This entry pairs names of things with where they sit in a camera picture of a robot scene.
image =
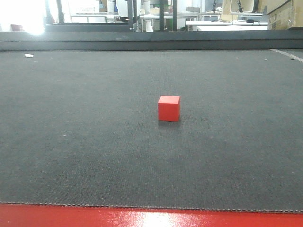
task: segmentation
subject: metal frame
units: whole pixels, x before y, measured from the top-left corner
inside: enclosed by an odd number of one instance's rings
[[[134,18],[133,18],[133,0],[127,0],[127,9],[128,9],[128,26],[129,30],[134,29]]]
[[[173,0],[173,6],[172,6],[172,30],[174,32],[176,32],[178,30],[177,13],[178,13],[178,1],[177,0]]]
[[[160,0],[160,31],[164,32],[164,0]]]
[[[1,32],[0,51],[303,49],[303,31]]]
[[[136,24],[138,22],[138,12],[137,12],[137,0],[133,0],[133,12],[134,12],[134,15],[133,15],[133,18],[134,18],[134,21],[133,21],[133,24]]]

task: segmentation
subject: red cube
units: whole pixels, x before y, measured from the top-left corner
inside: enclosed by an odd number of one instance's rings
[[[161,96],[158,101],[159,121],[178,122],[180,117],[180,96]]]

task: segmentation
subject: red platform edge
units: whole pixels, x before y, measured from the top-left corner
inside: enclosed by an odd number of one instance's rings
[[[0,204],[1,227],[303,227],[303,214]]]

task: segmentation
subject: carpet surface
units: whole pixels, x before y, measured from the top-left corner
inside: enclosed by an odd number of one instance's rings
[[[0,59],[0,202],[303,212],[301,62],[270,50]],[[161,95],[181,96],[179,122],[158,121]]]

